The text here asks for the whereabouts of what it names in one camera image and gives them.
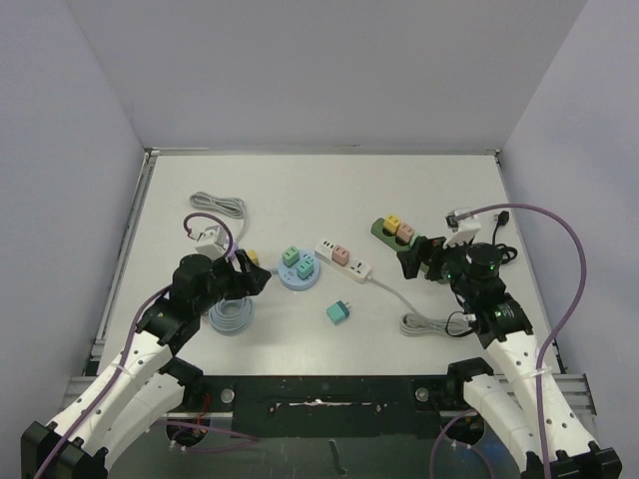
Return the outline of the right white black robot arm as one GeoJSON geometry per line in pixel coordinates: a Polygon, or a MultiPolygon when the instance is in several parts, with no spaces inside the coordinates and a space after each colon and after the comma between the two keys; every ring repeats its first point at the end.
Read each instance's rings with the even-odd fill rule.
{"type": "Polygon", "coordinates": [[[487,363],[475,358],[449,366],[445,398],[484,419],[523,478],[619,477],[618,454],[582,425],[541,361],[533,327],[499,276],[502,257],[491,243],[446,246],[442,238],[426,237],[397,255],[405,278],[426,266],[428,279],[448,282],[471,331],[513,390],[507,394],[487,363]]]}

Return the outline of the teal plug adapter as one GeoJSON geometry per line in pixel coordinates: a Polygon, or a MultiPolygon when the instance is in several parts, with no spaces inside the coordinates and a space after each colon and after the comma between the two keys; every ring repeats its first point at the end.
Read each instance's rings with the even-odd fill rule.
{"type": "Polygon", "coordinates": [[[348,302],[339,300],[330,305],[325,313],[333,325],[338,325],[350,317],[350,310],[351,306],[348,302]]]}
{"type": "Polygon", "coordinates": [[[315,261],[312,258],[301,259],[296,266],[297,277],[301,280],[308,279],[315,272],[315,261]]]}

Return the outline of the green power strip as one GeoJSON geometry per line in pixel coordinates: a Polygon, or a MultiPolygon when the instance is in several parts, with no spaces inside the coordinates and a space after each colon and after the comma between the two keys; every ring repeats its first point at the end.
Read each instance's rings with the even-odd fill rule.
{"type": "MultiPolygon", "coordinates": [[[[370,233],[386,246],[388,246],[390,249],[392,249],[395,253],[411,250],[417,239],[421,237],[421,233],[412,233],[412,236],[410,237],[408,242],[405,242],[402,238],[398,237],[397,235],[393,235],[390,231],[386,230],[383,227],[383,224],[384,218],[378,218],[377,220],[375,220],[370,227],[370,233]]],[[[423,274],[424,278],[427,280],[435,281],[440,284],[447,283],[447,279],[443,276],[440,275],[438,278],[435,278],[434,274],[429,273],[430,265],[428,262],[422,262],[420,264],[419,270],[423,274]]]]}

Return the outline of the brown pink plug adapter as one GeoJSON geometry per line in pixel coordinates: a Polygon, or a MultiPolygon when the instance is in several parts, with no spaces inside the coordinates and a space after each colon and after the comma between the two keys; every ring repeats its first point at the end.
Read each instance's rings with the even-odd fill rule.
{"type": "Polygon", "coordinates": [[[401,223],[396,231],[395,237],[402,243],[409,244],[412,241],[414,234],[415,230],[412,226],[407,223],[401,223]]]}

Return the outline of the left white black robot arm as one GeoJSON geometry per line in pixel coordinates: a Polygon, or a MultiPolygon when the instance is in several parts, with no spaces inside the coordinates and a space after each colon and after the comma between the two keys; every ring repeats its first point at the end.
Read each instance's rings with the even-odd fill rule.
{"type": "Polygon", "coordinates": [[[167,412],[196,408],[203,372],[178,352],[215,304],[256,296],[271,277],[242,249],[234,259],[183,257],[171,283],[140,306],[115,359],[48,424],[34,422],[22,434],[22,477],[105,478],[167,412]]]}

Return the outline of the green plug adapter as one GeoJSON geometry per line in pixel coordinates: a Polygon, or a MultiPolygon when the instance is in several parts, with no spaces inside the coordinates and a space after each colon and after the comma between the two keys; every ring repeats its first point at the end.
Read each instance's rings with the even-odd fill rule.
{"type": "Polygon", "coordinates": [[[282,262],[286,267],[294,266],[300,260],[300,251],[294,245],[288,247],[282,254],[282,262]]]}

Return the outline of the yellow plug adapter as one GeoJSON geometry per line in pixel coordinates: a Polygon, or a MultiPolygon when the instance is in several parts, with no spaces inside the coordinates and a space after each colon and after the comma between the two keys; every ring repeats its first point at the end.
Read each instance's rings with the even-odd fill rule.
{"type": "Polygon", "coordinates": [[[382,229],[391,236],[395,236],[401,225],[401,219],[395,215],[388,215],[383,219],[382,229]]]}
{"type": "Polygon", "coordinates": [[[253,264],[260,265],[260,260],[258,258],[258,255],[253,249],[249,249],[247,251],[247,256],[253,264]]]}

